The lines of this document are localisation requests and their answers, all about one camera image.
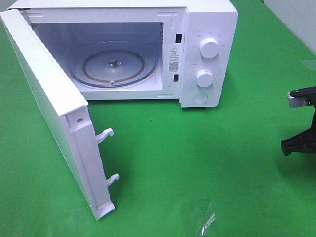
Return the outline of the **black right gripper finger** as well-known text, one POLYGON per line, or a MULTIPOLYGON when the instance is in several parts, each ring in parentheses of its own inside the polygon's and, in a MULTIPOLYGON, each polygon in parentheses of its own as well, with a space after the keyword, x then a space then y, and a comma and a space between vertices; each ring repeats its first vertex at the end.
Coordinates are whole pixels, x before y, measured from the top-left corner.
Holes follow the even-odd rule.
POLYGON ((298 135, 293 136, 292 138, 281 141, 281 149, 285 156, 291 154, 292 152, 303 152, 308 151, 307 140, 309 133, 304 131, 298 135))

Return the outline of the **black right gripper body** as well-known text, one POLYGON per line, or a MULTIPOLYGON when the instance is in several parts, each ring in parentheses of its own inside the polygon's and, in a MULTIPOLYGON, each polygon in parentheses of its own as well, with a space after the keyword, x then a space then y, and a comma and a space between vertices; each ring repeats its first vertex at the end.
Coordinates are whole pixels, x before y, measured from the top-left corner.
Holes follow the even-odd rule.
POLYGON ((307 147, 310 153, 316 152, 316 111, 314 112, 311 127, 309 129, 307 147))

